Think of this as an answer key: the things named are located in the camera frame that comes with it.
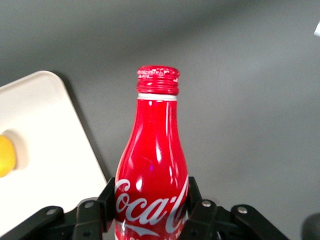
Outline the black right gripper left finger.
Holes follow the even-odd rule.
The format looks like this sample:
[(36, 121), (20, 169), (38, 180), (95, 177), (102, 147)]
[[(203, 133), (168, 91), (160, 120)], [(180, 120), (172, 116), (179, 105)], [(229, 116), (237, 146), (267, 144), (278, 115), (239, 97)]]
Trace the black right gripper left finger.
[(22, 221), (2, 240), (102, 240), (115, 217), (115, 178), (108, 180), (96, 199), (85, 199), (65, 213), (47, 206)]

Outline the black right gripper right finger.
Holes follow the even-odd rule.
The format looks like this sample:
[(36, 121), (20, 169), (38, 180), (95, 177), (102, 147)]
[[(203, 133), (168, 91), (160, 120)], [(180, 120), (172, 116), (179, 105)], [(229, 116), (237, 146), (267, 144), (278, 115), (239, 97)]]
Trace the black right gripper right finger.
[(202, 198), (194, 177), (189, 178), (188, 220), (180, 240), (287, 240), (277, 227), (254, 207), (235, 205), (231, 210)]

